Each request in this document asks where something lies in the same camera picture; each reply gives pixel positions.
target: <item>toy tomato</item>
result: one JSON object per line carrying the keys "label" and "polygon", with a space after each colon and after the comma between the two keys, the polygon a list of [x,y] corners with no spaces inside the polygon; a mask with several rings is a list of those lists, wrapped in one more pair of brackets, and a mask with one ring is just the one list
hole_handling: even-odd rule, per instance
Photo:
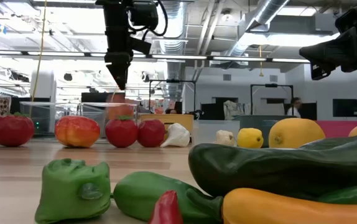
{"label": "toy tomato", "polygon": [[139,125],[137,141],[144,147],[157,147],[164,141],[165,125],[158,119],[145,120]]}
{"label": "toy tomato", "polygon": [[105,127],[106,138],[115,147],[131,146],[137,139],[137,132],[137,125],[130,119],[110,120]]}
{"label": "toy tomato", "polygon": [[83,116],[64,116],[55,124],[55,137],[68,147],[90,147],[100,136],[100,126]]}
{"label": "toy tomato", "polygon": [[35,134],[35,126],[25,116],[0,116],[0,145],[17,147],[27,143]]}

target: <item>metal frame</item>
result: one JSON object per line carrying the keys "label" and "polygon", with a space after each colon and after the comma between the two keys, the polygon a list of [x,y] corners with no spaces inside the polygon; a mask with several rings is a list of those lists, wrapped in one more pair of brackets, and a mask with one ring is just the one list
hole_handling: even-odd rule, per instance
{"label": "metal frame", "polygon": [[149,99],[148,99],[148,109],[151,109],[151,83],[152,82],[166,82],[166,83],[193,83],[193,110],[197,105],[197,83],[191,80],[149,80]]}
{"label": "metal frame", "polygon": [[253,87],[254,86],[264,86],[266,88],[277,88],[278,86],[281,87],[289,87],[290,88],[290,94],[291,94],[291,100],[293,99],[294,91],[293,91],[293,85],[278,85],[278,84],[252,84],[251,85],[251,115],[253,115]]}

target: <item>pink panel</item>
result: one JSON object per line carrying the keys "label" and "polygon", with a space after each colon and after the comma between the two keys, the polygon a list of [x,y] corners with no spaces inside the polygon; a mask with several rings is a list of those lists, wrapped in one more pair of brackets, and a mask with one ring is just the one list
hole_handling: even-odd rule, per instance
{"label": "pink panel", "polygon": [[347,137],[357,121],[317,121],[327,138]]}

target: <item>ceiling duct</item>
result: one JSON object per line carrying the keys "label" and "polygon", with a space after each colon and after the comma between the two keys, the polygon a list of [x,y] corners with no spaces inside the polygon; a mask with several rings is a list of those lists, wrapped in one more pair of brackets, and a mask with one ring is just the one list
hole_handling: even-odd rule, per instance
{"label": "ceiling duct", "polygon": [[238,26],[238,32],[242,34],[239,35],[240,38],[237,43],[227,51],[226,56],[242,56],[251,44],[248,42],[249,31],[267,32],[270,27],[270,22],[289,1],[290,0],[260,0],[256,10],[244,15],[244,18]]}
{"label": "ceiling duct", "polygon": [[[163,54],[170,55],[182,55],[184,54],[184,44],[181,39],[184,38],[185,29],[185,12],[187,4],[177,1],[164,1],[167,17],[169,20],[169,26],[167,32],[164,35],[166,39],[160,42],[160,50]],[[167,78],[168,79],[180,79],[184,80],[185,75],[182,72],[182,63],[167,62]],[[167,93],[169,97],[176,98],[177,88],[167,85]]]}

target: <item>green toy pepper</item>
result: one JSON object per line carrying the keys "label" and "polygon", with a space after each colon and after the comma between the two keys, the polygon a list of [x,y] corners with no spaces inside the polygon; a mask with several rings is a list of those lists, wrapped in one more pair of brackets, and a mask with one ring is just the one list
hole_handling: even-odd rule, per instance
{"label": "green toy pepper", "polygon": [[319,197],[318,201],[343,205],[357,205],[357,187],[327,193]]}
{"label": "green toy pepper", "polygon": [[168,190],[177,193],[184,223],[221,223],[222,197],[212,198],[180,180],[153,172],[134,172],[116,184],[113,198],[126,215],[148,222],[158,198]]}
{"label": "green toy pepper", "polygon": [[86,166],[84,161],[54,160],[43,168],[42,195],[35,221],[47,224],[96,217],[111,205],[110,192],[106,163]]}

